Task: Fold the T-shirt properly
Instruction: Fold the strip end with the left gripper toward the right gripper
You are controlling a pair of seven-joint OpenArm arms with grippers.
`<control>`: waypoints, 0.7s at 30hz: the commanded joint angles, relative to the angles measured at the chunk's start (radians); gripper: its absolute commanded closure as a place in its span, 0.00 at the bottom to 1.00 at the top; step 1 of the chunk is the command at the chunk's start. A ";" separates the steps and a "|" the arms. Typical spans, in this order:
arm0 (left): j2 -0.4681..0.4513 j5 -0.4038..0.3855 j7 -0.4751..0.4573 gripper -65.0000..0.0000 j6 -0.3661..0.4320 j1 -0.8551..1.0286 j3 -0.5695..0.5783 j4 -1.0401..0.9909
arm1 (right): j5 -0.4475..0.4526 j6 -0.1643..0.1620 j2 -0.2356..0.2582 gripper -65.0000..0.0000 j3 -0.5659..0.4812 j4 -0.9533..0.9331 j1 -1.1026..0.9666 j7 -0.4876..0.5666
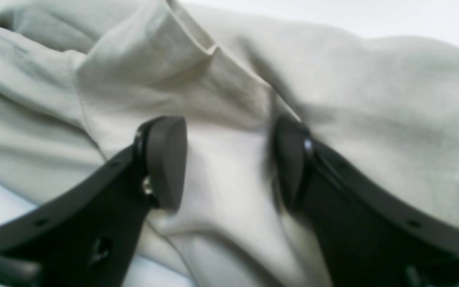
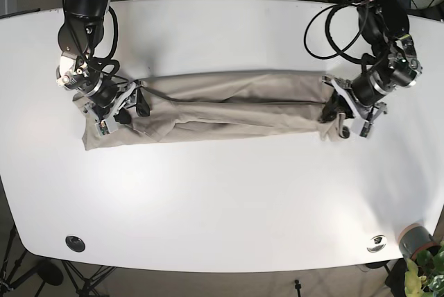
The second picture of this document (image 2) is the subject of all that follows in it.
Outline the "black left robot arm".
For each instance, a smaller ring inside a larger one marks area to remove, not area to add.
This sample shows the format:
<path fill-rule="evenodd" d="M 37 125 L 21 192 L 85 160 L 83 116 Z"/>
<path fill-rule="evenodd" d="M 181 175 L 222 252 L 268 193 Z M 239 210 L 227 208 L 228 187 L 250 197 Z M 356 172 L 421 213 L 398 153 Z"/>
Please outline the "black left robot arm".
<path fill-rule="evenodd" d="M 347 54 L 352 47 L 349 43 L 339 48 L 330 33 L 333 16 L 340 10 L 353 7 L 359 15 L 359 31 L 371 47 L 371 53 L 360 58 Z M 416 84 L 422 74 L 413 38 L 409 33 L 407 11 L 399 0 L 341 0 L 324 9 L 325 36 L 334 53 L 331 58 L 343 59 L 361 67 L 361 73 L 353 80 L 324 78 L 332 86 L 333 94 L 327 101 L 320 116 L 320 122 L 337 121 L 337 133 L 341 139 L 350 136 L 350 129 L 344 124 L 353 119 L 357 126 L 355 133 L 367 137 L 374 121 L 388 112 L 383 98 L 399 87 L 408 88 Z"/>

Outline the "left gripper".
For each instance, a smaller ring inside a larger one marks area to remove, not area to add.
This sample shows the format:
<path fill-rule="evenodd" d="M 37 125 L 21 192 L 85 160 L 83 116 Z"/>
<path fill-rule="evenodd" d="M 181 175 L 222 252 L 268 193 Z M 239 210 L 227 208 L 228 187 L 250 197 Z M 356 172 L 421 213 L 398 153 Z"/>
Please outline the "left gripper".
<path fill-rule="evenodd" d="M 401 51 L 387 51 L 379 58 L 365 53 L 361 57 L 361 74 L 353 81 L 322 76 L 322 83 L 332 87 L 333 93 L 318 120 L 325 124 L 343 114 L 344 139 L 353 133 L 368 138 L 376 118 L 388 113 L 387 104 L 378 101 L 397 87 L 414 86 L 421 73 L 419 61 Z"/>

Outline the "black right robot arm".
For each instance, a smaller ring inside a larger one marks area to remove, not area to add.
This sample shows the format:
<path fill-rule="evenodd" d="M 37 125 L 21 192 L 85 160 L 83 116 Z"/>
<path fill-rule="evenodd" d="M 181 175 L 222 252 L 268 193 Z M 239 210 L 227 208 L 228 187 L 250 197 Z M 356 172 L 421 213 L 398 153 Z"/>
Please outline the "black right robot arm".
<path fill-rule="evenodd" d="M 140 117 L 147 117 L 151 112 L 142 94 L 142 84 L 117 74 L 120 64 L 114 54 L 119 27 L 110 1 L 62 0 L 64 23 L 58 31 L 62 54 L 56 82 L 87 99 L 84 111 L 92 116 L 100 136 L 113 133 L 120 125 L 130 124 L 131 108 Z M 112 17 L 112 46 L 106 57 L 96 57 L 95 49 L 104 36 L 106 14 Z"/>

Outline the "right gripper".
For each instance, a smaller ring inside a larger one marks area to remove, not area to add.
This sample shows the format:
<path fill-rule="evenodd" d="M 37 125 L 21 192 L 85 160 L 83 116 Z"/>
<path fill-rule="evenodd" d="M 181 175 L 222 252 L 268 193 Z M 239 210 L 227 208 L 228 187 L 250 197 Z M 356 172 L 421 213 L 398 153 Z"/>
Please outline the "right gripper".
<path fill-rule="evenodd" d="M 124 81 L 116 83 L 102 72 L 66 74 L 66 88 L 80 92 L 87 103 L 83 112 L 92 117 L 97 133 L 109 135 L 121 125 L 131 124 L 129 109 L 134 108 L 138 117 L 149 117 L 151 108 L 142 94 L 142 85 Z"/>

